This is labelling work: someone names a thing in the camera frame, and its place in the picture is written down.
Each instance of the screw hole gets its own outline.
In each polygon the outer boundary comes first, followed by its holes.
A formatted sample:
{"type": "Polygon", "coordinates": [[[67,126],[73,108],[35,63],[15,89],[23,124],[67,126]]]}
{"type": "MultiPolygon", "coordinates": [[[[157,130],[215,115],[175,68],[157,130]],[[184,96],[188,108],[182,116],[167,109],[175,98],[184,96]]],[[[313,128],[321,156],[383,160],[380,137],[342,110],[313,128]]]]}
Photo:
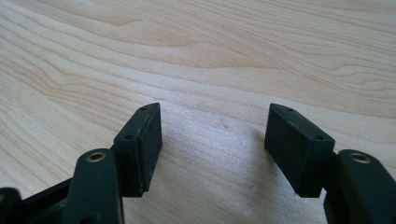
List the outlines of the screw hole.
{"type": "Polygon", "coordinates": [[[126,135],[125,139],[126,140],[131,140],[131,139],[134,139],[134,136],[133,135],[126,135]]]}
{"type": "Polygon", "coordinates": [[[350,153],[349,156],[350,156],[350,158],[352,158],[352,160],[360,162],[360,163],[370,163],[371,162],[370,158],[368,158],[365,155],[360,154],[360,153],[353,152],[353,153],[350,153]]]}
{"type": "Polygon", "coordinates": [[[101,161],[102,159],[104,159],[106,156],[105,152],[95,152],[92,153],[90,156],[87,157],[87,161],[88,162],[97,162],[97,161],[101,161]]]}
{"type": "Polygon", "coordinates": [[[320,141],[321,141],[321,140],[324,140],[324,138],[323,138],[322,136],[320,136],[320,135],[316,135],[316,136],[315,136],[315,139],[320,140],[320,141]]]}

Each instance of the black plastic part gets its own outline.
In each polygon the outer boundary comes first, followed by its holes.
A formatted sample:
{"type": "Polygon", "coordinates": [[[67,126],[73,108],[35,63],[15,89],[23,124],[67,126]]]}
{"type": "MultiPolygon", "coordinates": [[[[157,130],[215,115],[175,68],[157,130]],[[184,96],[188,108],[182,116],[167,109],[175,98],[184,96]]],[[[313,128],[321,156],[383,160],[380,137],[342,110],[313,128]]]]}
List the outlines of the black plastic part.
{"type": "Polygon", "coordinates": [[[113,151],[95,149],[78,158],[62,223],[123,223],[113,151]]]}
{"type": "Polygon", "coordinates": [[[317,198],[334,139],[297,111],[270,105],[264,146],[300,197],[317,198]]]}
{"type": "Polygon", "coordinates": [[[21,195],[17,189],[0,189],[0,224],[20,223],[21,195]]]}
{"type": "Polygon", "coordinates": [[[342,150],[335,171],[351,211],[350,223],[396,223],[396,182],[376,158],[342,150]]]}
{"type": "Polygon", "coordinates": [[[25,223],[60,223],[71,179],[23,200],[25,223]]]}
{"type": "Polygon", "coordinates": [[[161,146],[160,104],[139,108],[114,139],[123,197],[141,197],[149,191],[161,146]]]}

